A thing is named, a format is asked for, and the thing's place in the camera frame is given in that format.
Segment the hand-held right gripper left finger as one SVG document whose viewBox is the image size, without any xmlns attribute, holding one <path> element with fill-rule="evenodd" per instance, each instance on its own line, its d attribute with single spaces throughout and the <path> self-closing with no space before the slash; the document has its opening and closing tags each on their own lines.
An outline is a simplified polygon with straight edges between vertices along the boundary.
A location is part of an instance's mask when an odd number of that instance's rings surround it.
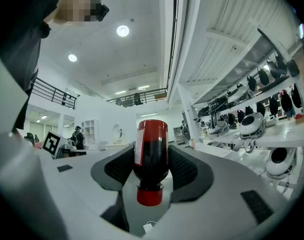
<svg viewBox="0 0 304 240">
<path fill-rule="evenodd" d="M 103 189 L 107 191 L 122 191 L 134 166 L 134 145 L 110 155 L 91 168 L 91 176 Z"/>
</svg>

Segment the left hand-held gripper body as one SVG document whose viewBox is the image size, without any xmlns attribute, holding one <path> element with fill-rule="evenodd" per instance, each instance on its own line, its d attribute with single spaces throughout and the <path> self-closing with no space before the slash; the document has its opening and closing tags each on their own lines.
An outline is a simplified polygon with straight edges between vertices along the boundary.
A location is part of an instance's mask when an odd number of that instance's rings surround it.
<svg viewBox="0 0 304 240">
<path fill-rule="evenodd" d="M 63 158 L 62 149 L 67 144 L 67 139 L 63 136 L 49 131 L 44 139 L 42 148 L 51 154 L 53 159 Z"/>
</svg>

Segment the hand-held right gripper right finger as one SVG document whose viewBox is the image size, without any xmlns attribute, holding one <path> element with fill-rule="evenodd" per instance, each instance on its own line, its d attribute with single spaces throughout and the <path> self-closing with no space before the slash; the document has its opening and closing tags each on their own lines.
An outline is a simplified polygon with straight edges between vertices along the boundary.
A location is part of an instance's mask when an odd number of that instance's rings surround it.
<svg viewBox="0 0 304 240">
<path fill-rule="evenodd" d="M 169 145 L 169 170 L 173 178 L 170 203 L 193 202 L 205 194 L 214 182 L 210 165 L 195 157 L 196 150 Z"/>
</svg>

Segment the small red object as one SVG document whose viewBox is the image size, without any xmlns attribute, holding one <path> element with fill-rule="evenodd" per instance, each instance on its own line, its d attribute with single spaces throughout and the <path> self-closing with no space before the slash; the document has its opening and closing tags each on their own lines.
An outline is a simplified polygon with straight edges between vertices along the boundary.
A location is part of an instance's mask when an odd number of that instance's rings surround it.
<svg viewBox="0 0 304 240">
<path fill-rule="evenodd" d="M 147 207 L 159 205 L 163 194 L 161 181 L 169 172 L 168 126 L 165 122 L 147 119 L 139 123 L 133 170 L 139 179 L 138 203 Z"/>
</svg>

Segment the white shelving unit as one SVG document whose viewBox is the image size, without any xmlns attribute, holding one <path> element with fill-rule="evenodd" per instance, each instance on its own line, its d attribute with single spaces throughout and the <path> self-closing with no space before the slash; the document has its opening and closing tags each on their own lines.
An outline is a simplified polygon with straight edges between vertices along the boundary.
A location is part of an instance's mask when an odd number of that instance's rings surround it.
<svg viewBox="0 0 304 240">
<path fill-rule="evenodd" d="M 213 100 L 226 96 L 232 88 L 248 78 L 254 70 L 260 70 L 264 61 L 269 60 L 272 53 L 276 53 L 284 60 L 288 68 L 288 76 L 283 76 L 283 81 L 275 81 L 255 94 L 252 98 L 228 107 L 222 111 L 215 111 L 214 117 L 232 113 L 236 110 L 252 107 L 254 104 L 272 98 L 285 88 L 297 87 L 304 112 L 304 83 L 300 78 L 298 65 L 293 57 L 284 48 L 283 44 L 271 35 L 266 28 L 260 24 L 256 26 L 256 41 L 248 45 L 237 57 L 236 65 L 214 81 L 214 85 L 193 100 L 193 104 L 211 103 Z M 298 197 L 298 190 L 302 190 L 304 183 L 304 122 L 296 123 L 294 120 L 277 121 L 272 126 L 267 126 L 262 121 L 259 129 L 262 134 L 251 133 L 249 138 L 242 138 L 245 134 L 240 129 L 230 130 L 228 133 L 215 133 L 213 141 L 224 144 L 239 144 L 247 154 L 259 152 L 259 148 L 269 148 L 270 151 L 284 148 L 289 153 L 283 164 L 289 168 L 289 172 L 283 173 L 283 178 L 273 175 L 267 170 L 260 175 L 268 186 L 279 191 L 284 197 L 293 200 Z"/>
</svg>

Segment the white cubby shelf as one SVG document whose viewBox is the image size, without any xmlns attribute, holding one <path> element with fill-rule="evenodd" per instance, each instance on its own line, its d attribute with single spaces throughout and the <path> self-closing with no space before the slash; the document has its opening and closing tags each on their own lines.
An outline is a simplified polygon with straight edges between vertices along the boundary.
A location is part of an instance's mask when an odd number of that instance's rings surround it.
<svg viewBox="0 0 304 240">
<path fill-rule="evenodd" d="M 85 138 L 85 145 L 98 145 L 99 142 L 99 123 L 96 119 L 86 120 L 82 123 L 82 134 Z"/>
</svg>

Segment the grey shelf cart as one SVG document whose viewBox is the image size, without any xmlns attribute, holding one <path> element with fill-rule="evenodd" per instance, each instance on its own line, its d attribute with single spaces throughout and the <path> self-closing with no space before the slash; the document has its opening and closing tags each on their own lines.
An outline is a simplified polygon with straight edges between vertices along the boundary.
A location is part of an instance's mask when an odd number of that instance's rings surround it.
<svg viewBox="0 0 304 240">
<path fill-rule="evenodd" d="M 173 132 L 174 132 L 174 142 L 178 145 L 184 144 L 185 141 L 184 141 L 184 136 L 181 131 L 181 127 L 180 126 L 174 127 Z"/>
</svg>

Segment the black mezzanine railing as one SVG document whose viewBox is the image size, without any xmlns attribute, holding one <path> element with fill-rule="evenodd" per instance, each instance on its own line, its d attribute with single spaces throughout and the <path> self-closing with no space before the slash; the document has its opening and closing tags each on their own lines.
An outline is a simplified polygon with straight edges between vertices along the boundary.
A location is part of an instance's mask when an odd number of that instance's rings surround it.
<svg viewBox="0 0 304 240">
<path fill-rule="evenodd" d="M 152 102 L 157 102 L 161 100 L 165 100 L 167 98 L 167 89 L 166 88 L 160 88 L 160 89 L 154 89 L 154 90 L 138 90 L 135 93 L 140 94 L 141 101 L 143 104 L 147 103 L 152 103 Z M 123 95 L 117 98 L 113 98 L 110 100 L 107 100 L 107 102 L 121 106 L 121 107 L 133 107 L 136 106 L 134 104 L 134 99 L 133 96 L 134 94 L 128 94 L 128 95 Z"/>
<path fill-rule="evenodd" d="M 48 84 L 38 77 L 34 82 L 32 93 L 69 109 L 75 110 L 76 108 L 77 97 Z"/>
</svg>

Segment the black helmet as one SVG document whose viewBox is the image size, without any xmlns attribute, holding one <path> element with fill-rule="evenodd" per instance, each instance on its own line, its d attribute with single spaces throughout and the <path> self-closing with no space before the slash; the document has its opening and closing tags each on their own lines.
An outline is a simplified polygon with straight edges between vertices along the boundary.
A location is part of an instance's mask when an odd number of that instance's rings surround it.
<svg viewBox="0 0 304 240">
<path fill-rule="evenodd" d="M 228 97 L 223 95 L 214 99 L 209 105 L 209 114 L 215 114 L 217 112 L 224 111 L 228 109 Z"/>
<path fill-rule="evenodd" d="M 208 115 L 209 115 L 209 106 L 208 106 L 208 105 L 205 106 L 205 107 L 203 107 L 202 109 L 200 109 L 200 110 L 198 111 L 198 114 L 197 114 L 197 116 L 198 116 L 199 118 L 205 117 L 205 116 L 208 116 Z"/>
</svg>

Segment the group of white helmets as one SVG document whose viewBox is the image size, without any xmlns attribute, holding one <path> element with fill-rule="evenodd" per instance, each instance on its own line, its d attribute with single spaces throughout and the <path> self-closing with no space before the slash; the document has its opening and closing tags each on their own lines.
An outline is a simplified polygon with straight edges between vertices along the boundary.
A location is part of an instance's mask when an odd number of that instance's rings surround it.
<svg viewBox="0 0 304 240">
<path fill-rule="evenodd" d="M 294 173 L 300 140 L 297 126 L 292 122 L 278 122 L 254 112 L 245 116 L 238 129 L 218 135 L 212 142 L 230 149 L 233 159 L 271 182 L 287 181 Z"/>
</svg>

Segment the person's black shirt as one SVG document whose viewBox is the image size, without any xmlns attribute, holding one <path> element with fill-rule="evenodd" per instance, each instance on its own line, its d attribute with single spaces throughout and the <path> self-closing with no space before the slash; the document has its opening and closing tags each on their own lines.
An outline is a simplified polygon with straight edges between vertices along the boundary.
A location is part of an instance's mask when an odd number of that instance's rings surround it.
<svg viewBox="0 0 304 240">
<path fill-rule="evenodd" d="M 59 0 L 0 0 L 0 59 L 21 89 L 30 96 L 38 75 L 45 22 Z"/>
</svg>

